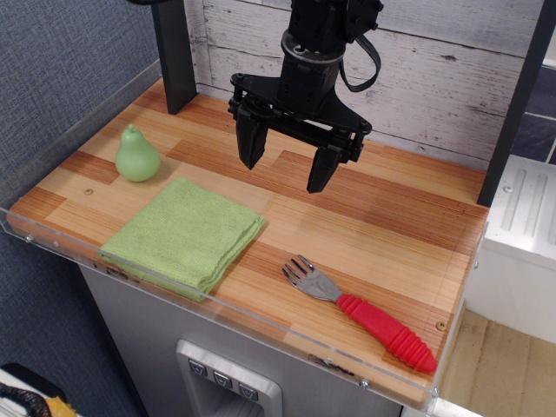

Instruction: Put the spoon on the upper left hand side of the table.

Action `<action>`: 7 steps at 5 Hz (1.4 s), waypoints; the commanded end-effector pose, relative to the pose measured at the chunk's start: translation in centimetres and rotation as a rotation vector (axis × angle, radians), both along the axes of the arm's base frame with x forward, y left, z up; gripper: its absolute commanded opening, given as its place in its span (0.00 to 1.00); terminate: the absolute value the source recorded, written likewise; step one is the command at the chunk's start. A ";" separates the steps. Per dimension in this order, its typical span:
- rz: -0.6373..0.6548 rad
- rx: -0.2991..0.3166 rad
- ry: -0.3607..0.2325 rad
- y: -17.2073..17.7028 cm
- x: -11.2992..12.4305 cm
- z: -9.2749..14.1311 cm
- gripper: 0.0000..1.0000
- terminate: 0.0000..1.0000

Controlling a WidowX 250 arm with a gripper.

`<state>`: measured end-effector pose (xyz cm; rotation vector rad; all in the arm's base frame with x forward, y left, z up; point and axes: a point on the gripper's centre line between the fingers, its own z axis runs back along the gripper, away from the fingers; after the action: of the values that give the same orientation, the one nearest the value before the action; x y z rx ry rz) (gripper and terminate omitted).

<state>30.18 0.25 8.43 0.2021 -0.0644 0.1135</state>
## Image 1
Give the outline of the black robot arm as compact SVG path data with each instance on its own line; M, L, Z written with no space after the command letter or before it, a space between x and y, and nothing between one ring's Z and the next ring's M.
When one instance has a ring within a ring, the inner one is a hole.
M338 165L357 161L370 122L341 102L337 79L346 77L343 57L358 43L381 66L365 38L375 30L379 1L294 1L281 38L284 59L278 77L237 73L229 101L236 121L239 157L252 169L262 157L269 130L315 146L307 190L320 193Z

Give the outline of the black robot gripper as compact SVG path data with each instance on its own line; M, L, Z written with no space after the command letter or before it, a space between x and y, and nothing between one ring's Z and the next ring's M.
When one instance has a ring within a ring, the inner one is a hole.
M231 76L235 91L228 111L236 121L239 157L249 169L261 159L270 129L319 147L308 178L310 194L322 192L340 160L359 159L372 125L335 93L346 44L337 36L313 44L285 31L280 76Z

